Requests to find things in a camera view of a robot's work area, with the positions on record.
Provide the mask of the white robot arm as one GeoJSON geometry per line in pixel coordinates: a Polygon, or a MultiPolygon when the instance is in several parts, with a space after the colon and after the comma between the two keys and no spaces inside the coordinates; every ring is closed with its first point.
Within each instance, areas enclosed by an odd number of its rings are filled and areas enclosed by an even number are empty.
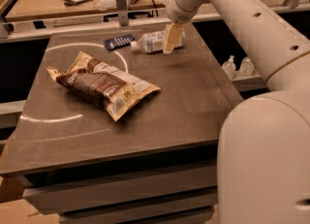
{"type": "Polygon", "coordinates": [[[238,104],[220,132],[219,224],[310,224],[310,43],[260,0],[168,0],[176,30],[209,1],[268,90],[238,104]]]}

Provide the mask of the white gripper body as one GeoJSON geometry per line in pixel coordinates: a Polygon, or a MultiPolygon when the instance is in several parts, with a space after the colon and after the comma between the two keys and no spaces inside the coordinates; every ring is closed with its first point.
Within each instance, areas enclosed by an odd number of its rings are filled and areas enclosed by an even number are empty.
{"type": "Polygon", "coordinates": [[[205,0],[168,0],[167,16],[174,23],[187,23],[197,14],[204,2],[205,0]]]}

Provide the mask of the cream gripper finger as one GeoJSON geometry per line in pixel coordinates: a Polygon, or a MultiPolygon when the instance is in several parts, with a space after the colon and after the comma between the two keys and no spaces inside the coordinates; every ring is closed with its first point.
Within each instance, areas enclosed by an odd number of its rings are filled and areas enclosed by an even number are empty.
{"type": "Polygon", "coordinates": [[[183,33],[183,25],[179,23],[167,24],[163,38],[163,53],[171,54],[176,48],[183,33]]]}

